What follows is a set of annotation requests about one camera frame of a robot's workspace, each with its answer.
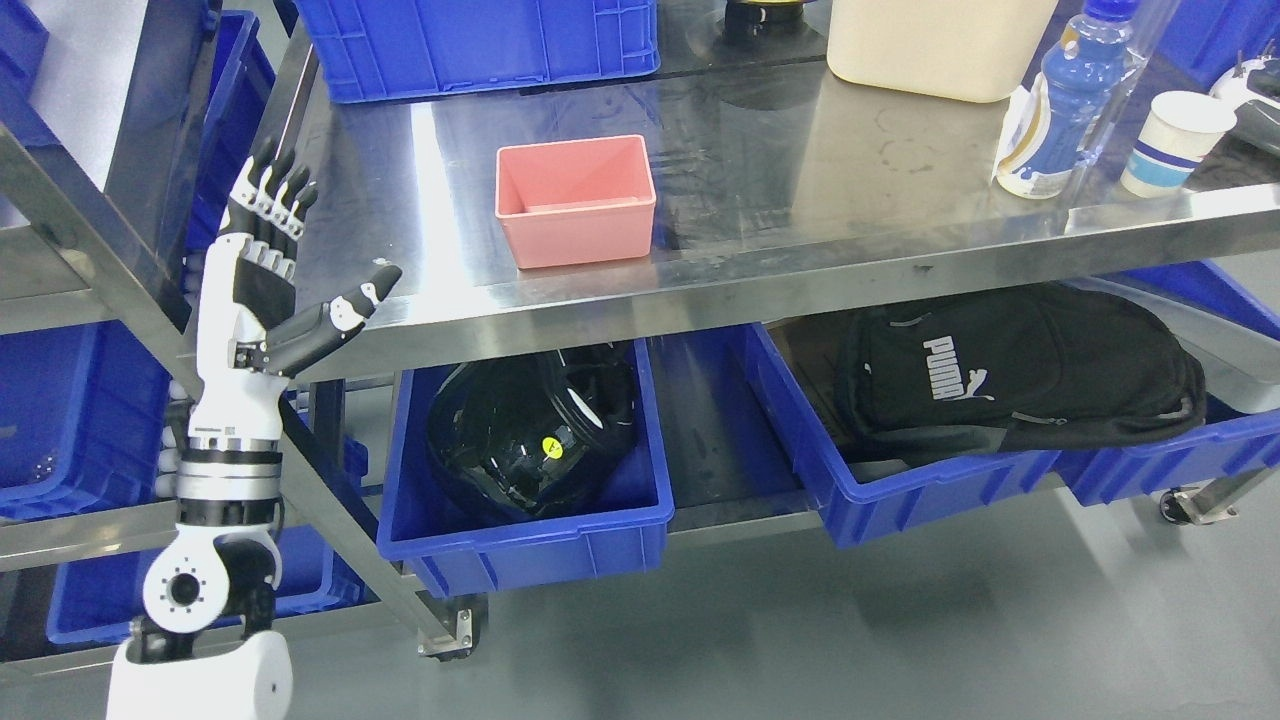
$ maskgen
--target paper cup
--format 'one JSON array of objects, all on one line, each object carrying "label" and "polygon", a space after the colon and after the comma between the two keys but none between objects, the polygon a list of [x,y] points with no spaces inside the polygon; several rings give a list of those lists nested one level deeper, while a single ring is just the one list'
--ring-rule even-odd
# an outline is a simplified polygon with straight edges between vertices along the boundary
[{"label": "paper cup", "polygon": [[1120,184],[1138,197],[1172,195],[1226,131],[1235,113],[1216,97],[1174,90],[1151,101]]}]

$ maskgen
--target blue storage bin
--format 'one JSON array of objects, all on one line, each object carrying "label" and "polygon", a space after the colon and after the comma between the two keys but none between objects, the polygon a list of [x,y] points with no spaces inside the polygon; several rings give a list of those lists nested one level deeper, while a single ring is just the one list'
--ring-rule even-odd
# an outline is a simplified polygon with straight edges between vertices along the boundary
[{"label": "blue storage bin", "polygon": [[250,155],[275,85],[275,70],[257,41],[257,28],[253,13],[221,14],[209,109],[200,140],[196,196],[187,225],[188,251],[204,251],[218,237],[227,196]]},{"label": "blue storage bin", "polygon": [[731,345],[791,457],[791,469],[838,547],[1030,492],[1057,459],[1056,451],[972,455],[859,483],[764,327],[712,332],[723,333]]},{"label": "blue storage bin", "polygon": [[452,366],[401,375],[378,550],[403,560],[435,597],[503,591],[657,568],[675,514],[644,340],[632,345],[640,386],[636,447],[581,515],[477,528],[431,475],[424,439],[435,391]]},{"label": "blue storage bin", "polygon": [[1275,0],[1181,0],[1160,40],[1160,53],[1202,88],[1235,64],[1236,53],[1256,58],[1280,35]]},{"label": "blue storage bin", "polygon": [[[159,550],[67,562],[58,569],[45,633],[55,644],[118,643],[129,635],[129,621],[145,612],[142,580]],[[310,527],[280,534],[284,575],[276,591],[275,615],[288,618],[358,603],[360,577]],[[214,626],[232,625],[227,618]]]},{"label": "blue storage bin", "polygon": [[0,82],[31,95],[47,42],[49,31],[23,0],[0,0]]},{"label": "blue storage bin", "polygon": [[334,102],[658,69],[657,0],[297,0],[297,6]]},{"label": "blue storage bin", "polygon": [[150,501],[168,387],[118,322],[0,337],[0,516]]},{"label": "blue storage bin", "polygon": [[[1280,340],[1280,316],[1213,263],[1130,270],[1107,279],[1183,300]],[[1179,437],[1133,447],[1064,452],[1055,469],[1080,505],[1096,505],[1276,465],[1280,465],[1280,410],[1239,415],[1219,409],[1206,425]]]}]

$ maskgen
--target bottle label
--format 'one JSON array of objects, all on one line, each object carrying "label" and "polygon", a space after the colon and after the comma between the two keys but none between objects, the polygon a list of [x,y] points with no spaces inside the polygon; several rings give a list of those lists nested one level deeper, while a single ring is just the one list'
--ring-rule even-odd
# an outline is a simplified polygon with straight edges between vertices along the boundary
[{"label": "bottle label", "polygon": [[1062,192],[1062,188],[1066,187],[1066,181],[1070,178],[1071,170],[1062,170],[1060,173],[1037,173],[1030,169],[1024,169],[1018,174],[1002,174],[996,177],[1000,182],[1000,187],[1004,187],[1019,197],[1027,197],[1029,200],[1044,200],[1056,196]]},{"label": "bottle label", "polygon": [[1027,167],[1027,163],[1044,145],[1044,138],[1048,137],[1050,118],[1048,81],[1044,79],[1044,73],[1037,73],[1036,81],[1032,83],[1030,96],[1023,105],[1023,117],[1018,122],[1018,129],[1014,131],[1012,147],[996,164],[996,177],[1000,179],[1000,184],[1015,195],[1023,195],[1023,192],[1006,184],[1006,178],[1015,187],[1030,182],[1033,170]]}]

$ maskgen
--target robotic arm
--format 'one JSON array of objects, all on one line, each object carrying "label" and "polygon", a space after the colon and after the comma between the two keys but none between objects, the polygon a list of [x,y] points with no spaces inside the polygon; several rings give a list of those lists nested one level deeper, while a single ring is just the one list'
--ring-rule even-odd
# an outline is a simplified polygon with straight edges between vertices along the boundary
[{"label": "robotic arm", "polygon": [[[269,141],[246,160],[209,247],[196,334],[205,392],[178,470],[178,537],[142,583],[146,615],[115,653],[108,720],[274,720],[289,706],[288,648],[271,630],[283,573],[276,404],[293,375],[361,331],[401,275],[383,265],[293,314],[298,240],[317,197],[293,159]],[[228,616],[242,618],[243,643],[195,659],[196,637]]]},{"label": "robotic arm", "polygon": [[1257,58],[1240,56],[1210,95],[1235,110],[1233,136],[1280,158],[1280,56],[1275,49],[1272,38]]}]

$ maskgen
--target caster wheel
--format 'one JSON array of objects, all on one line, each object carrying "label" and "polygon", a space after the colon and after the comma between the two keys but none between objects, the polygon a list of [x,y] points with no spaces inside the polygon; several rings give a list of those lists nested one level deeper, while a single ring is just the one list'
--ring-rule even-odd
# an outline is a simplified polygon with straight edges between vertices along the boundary
[{"label": "caster wheel", "polygon": [[1183,506],[1174,498],[1175,492],[1181,492],[1183,488],[1166,489],[1165,495],[1160,496],[1160,516],[1165,519],[1166,523],[1172,525],[1190,525],[1192,519],[1183,510]]}]

